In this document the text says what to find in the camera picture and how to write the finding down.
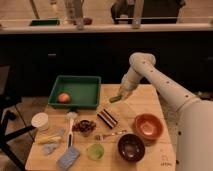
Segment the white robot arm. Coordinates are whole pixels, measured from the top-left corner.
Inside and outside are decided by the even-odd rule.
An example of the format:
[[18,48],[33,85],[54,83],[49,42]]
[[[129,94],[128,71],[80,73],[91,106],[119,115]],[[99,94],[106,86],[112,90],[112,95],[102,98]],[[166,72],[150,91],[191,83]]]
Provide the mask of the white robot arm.
[[118,94],[127,99],[145,77],[180,115],[176,171],[213,171],[213,101],[202,100],[157,70],[155,56],[135,52]]

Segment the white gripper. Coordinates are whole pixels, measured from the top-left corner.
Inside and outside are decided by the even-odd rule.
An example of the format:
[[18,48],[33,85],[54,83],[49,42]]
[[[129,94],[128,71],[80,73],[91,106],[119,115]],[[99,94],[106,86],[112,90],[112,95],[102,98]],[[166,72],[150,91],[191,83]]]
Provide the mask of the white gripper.
[[118,94],[121,96],[122,100],[127,99],[132,95],[133,91],[137,88],[137,85],[134,82],[131,82],[127,76],[122,78]]

